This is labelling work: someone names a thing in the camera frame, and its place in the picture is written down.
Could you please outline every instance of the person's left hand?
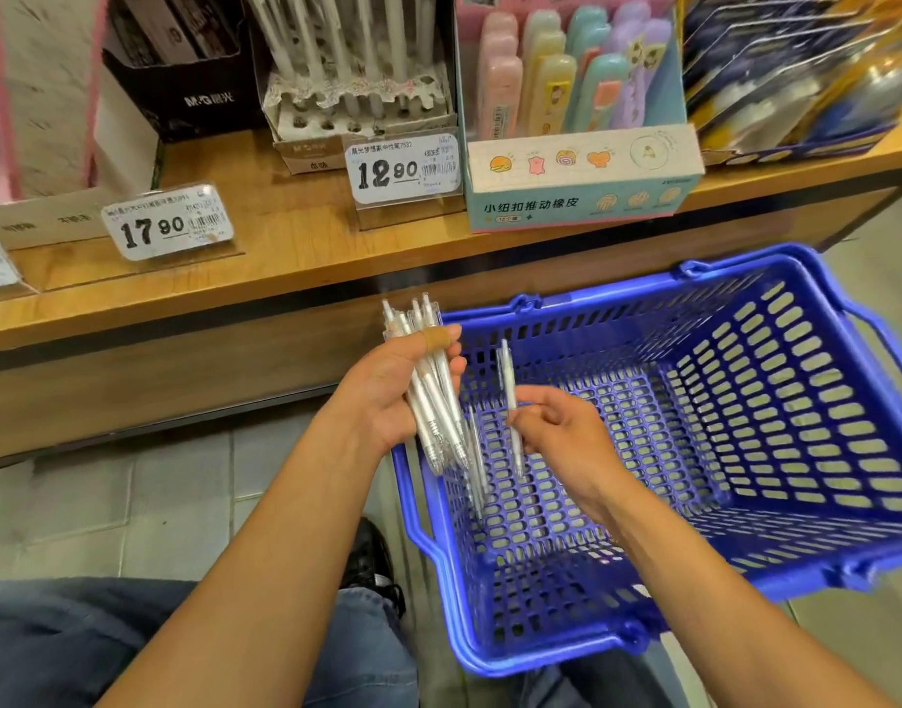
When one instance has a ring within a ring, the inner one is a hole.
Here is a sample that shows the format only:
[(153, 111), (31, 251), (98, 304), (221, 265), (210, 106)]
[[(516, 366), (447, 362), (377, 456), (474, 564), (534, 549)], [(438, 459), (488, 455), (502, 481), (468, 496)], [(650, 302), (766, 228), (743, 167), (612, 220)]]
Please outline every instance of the person's left hand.
[[(460, 325), (445, 325), (449, 347), (445, 351), (451, 364), (455, 390), (467, 360), (460, 356)], [(427, 353), (420, 332), (392, 338), (357, 362), (339, 383), (330, 402), (343, 402), (357, 412), (356, 420), (369, 431), (375, 451), (384, 455), (399, 442), (415, 434), (415, 417), (403, 397), (411, 382), (411, 371)]]

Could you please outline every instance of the blue denim jeans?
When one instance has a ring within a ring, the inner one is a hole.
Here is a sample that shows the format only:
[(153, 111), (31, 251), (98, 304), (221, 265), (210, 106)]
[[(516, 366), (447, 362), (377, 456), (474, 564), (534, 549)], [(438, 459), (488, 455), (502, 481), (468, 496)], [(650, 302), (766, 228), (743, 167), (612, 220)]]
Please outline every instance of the blue denim jeans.
[[(1, 582), (0, 708), (93, 705), (194, 587), (141, 579)], [(533, 671), (515, 682), (513, 699), (522, 708), (687, 704), (659, 645), (646, 657), (610, 651)], [(415, 659), (388, 601), (368, 589), (339, 592), (303, 705), (418, 705)]]

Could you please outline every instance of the shoe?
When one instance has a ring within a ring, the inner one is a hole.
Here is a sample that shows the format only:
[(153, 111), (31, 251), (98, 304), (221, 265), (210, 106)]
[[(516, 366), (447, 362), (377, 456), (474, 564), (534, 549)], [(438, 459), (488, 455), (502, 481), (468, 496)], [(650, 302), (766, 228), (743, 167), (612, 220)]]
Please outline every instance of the shoe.
[(346, 569), (339, 583), (340, 589), (353, 587), (374, 591), (391, 601), (399, 619), (405, 615), (405, 595), (402, 587), (395, 583), (386, 538), (366, 517), (359, 519), (359, 528), (355, 531)]

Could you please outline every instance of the shopping basket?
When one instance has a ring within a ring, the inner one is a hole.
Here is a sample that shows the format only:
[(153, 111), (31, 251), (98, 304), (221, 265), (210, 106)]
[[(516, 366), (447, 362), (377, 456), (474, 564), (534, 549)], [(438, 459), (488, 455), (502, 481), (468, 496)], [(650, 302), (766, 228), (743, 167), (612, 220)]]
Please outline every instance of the shopping basket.
[(478, 408), (491, 492), (435, 478), (422, 527), (407, 455), (392, 456), (410, 538), (433, 560), (461, 664), (503, 676), (604, 649), (644, 650), (667, 626), (607, 533), (539, 455), (512, 471), (494, 348), (518, 382), (596, 404), (627, 469), (771, 600), (867, 589), (902, 565), (902, 396), (848, 314), (902, 371), (902, 350), (819, 256), (778, 245), (726, 261), (508, 306), (463, 325), (465, 406)]

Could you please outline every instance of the black box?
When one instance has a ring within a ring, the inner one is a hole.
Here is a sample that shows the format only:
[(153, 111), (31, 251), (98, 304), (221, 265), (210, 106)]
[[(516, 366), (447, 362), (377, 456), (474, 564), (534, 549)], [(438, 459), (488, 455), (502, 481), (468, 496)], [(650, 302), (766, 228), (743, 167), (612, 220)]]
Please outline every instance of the black box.
[[(214, 0), (234, 31), (237, 52), (188, 64), (133, 67), (107, 24), (103, 64), (162, 141), (185, 141), (265, 126), (254, 73), (253, 45), (264, 44), (244, 0)], [(116, 53), (111, 49), (116, 46)]]

